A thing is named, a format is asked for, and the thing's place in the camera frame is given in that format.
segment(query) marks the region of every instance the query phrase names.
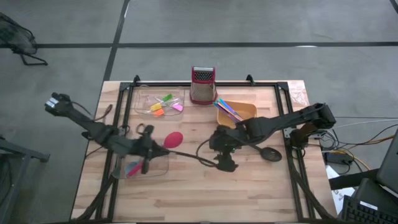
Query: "wooden tabletop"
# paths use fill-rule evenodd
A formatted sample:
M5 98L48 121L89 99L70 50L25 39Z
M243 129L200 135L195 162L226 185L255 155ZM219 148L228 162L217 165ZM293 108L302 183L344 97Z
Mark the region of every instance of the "wooden tabletop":
M97 117L109 104L116 104L120 82L104 82L99 99ZM294 110L309 105L303 81L289 81ZM135 111L139 95L135 88L129 116L132 131L128 138L137 138L138 124L154 125L152 137L161 144L171 132L183 134L183 143L174 150L194 154L198 145L208 139L217 126L216 108L213 105L195 105L189 100L189 88L184 88L185 107L178 117L168 119L143 117ZM168 91L174 88L150 87L151 91ZM278 116L275 91L270 87L217 87L220 98L229 101L252 103L257 115ZM105 123L111 124L113 112ZM233 173L201 165L197 160L169 155L151 162L145 177L119 180L114 222L292 222L297 221L289 170L285 156L282 133L273 134L259 146L270 146L283 155L279 162L261 158L250 147L233 154L239 167ZM98 148L95 142L88 153ZM215 152L205 144L200 156L212 159ZM98 193L103 174L106 150L101 149L84 163L72 218L78 217ZM306 148L304 157L310 188L320 203L336 216L331 190L326 177L325 164L319 147ZM301 192L303 210L305 199ZM104 214L108 211L105 203Z

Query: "floor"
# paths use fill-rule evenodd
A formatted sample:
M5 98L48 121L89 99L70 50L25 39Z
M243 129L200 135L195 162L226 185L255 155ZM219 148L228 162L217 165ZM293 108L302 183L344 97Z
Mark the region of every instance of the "floor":
M42 44L37 56L49 63L26 67L10 50L0 49L0 133L51 154L48 164L29 167L12 223L60 222L70 216L87 141L79 127L44 111L53 91L79 99L94 112L103 80L132 80L134 75L189 80L192 65L216 66L219 80L242 80L247 74L257 80L305 80L310 101L328 103L336 126L398 119L398 6L392 3L1 1L0 11L35 34ZM340 141L363 142L396 123L336 132ZM378 168L388 145L352 152ZM349 173L358 171L352 166Z

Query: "computer keyboard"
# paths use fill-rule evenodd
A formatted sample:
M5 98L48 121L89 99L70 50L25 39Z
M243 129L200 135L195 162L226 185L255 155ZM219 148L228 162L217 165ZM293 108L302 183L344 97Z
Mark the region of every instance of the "computer keyboard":
M368 206L361 205L356 200L347 195L344 196L342 219L344 221L375 223L375 224L398 224L398 215L382 212Z

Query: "red object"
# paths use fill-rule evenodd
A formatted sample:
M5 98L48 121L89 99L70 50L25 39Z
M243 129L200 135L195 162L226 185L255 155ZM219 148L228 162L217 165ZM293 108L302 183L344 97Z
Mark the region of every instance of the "red object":
M216 68L192 67L190 99L192 103L208 105L217 99Z
M165 139L163 143L163 147L166 149L172 149L179 145L181 145L183 139L183 135L180 132L170 133Z
M142 168L142 161L140 161L128 174L127 177L131 177L132 175L136 174Z

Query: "cheese grater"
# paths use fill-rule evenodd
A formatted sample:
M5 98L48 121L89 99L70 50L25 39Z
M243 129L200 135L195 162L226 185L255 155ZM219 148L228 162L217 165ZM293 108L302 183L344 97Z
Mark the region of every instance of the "cheese grater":
M192 67L192 103L211 104L217 99L216 68Z

